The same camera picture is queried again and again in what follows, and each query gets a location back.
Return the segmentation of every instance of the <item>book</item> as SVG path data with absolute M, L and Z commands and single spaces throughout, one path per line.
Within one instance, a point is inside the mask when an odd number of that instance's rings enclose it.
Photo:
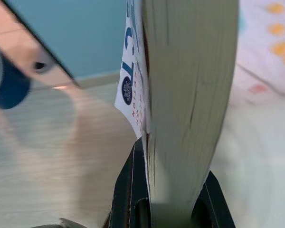
M 152 227 L 190 227 L 224 121 L 238 35 L 237 0 L 145 0 Z

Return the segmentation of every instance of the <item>floor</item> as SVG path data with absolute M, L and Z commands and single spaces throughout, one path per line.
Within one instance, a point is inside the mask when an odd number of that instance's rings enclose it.
M 103 223 L 135 142 L 116 86 L 36 90 L 0 110 L 0 228 Z

